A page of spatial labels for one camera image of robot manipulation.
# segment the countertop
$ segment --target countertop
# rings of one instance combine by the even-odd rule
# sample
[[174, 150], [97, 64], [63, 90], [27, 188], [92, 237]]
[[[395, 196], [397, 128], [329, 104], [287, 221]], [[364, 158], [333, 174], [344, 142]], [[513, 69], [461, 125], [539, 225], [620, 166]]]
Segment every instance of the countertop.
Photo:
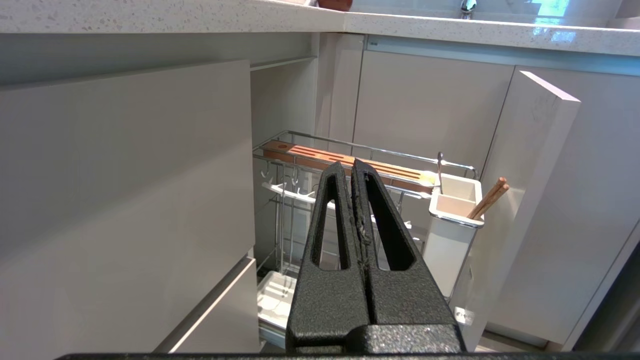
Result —
[[349, 32], [640, 56], [640, 31], [372, 13], [274, 0], [4, 0], [0, 33]]

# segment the cabinet door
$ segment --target cabinet door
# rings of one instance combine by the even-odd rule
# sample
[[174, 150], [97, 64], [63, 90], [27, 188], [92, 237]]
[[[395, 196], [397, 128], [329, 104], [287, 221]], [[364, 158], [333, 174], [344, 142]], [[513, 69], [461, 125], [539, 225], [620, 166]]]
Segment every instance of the cabinet door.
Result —
[[248, 61], [1, 91], [0, 358], [156, 348], [253, 245], [250, 108]]
[[365, 51], [353, 141], [430, 158], [442, 151], [482, 171], [512, 73], [509, 65]]
[[500, 114], [482, 185], [500, 176], [511, 188], [485, 215], [451, 297], [464, 309], [467, 348], [475, 348], [522, 244], [580, 101], [538, 76], [517, 71]]
[[583, 103], [490, 322], [571, 349], [637, 242], [640, 78], [523, 70]]

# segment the utensil holder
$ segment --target utensil holder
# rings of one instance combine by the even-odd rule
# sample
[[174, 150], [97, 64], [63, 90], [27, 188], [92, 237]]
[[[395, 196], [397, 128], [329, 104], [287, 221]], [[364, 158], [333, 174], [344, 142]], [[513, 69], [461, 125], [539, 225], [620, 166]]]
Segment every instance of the utensil holder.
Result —
[[441, 193], [439, 186], [434, 187], [431, 194], [431, 226], [422, 257], [440, 292], [449, 298], [471, 241], [476, 231], [484, 226], [484, 215], [480, 220], [467, 218], [482, 200], [479, 181], [442, 174], [442, 188], [445, 194]]

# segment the chopsticks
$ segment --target chopsticks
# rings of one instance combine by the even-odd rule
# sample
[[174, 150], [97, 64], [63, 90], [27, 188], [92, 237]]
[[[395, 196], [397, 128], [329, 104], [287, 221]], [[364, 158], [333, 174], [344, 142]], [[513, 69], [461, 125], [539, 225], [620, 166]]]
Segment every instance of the chopsticks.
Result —
[[500, 176], [493, 188], [491, 188], [486, 196], [484, 196], [473, 210], [471, 210], [467, 217], [473, 220], [480, 220], [480, 217], [486, 213], [486, 211], [489, 210], [496, 201], [498, 201], [502, 194], [507, 192], [507, 190], [509, 190], [507, 179]]

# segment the sink faucet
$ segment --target sink faucet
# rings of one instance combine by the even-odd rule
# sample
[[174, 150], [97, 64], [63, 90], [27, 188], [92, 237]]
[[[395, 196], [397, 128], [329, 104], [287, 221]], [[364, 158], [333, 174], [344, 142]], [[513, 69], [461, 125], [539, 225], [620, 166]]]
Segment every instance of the sink faucet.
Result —
[[460, 4], [460, 10], [462, 11], [460, 18], [471, 19], [471, 12], [476, 9], [477, 5], [477, 0], [462, 0], [462, 3]]

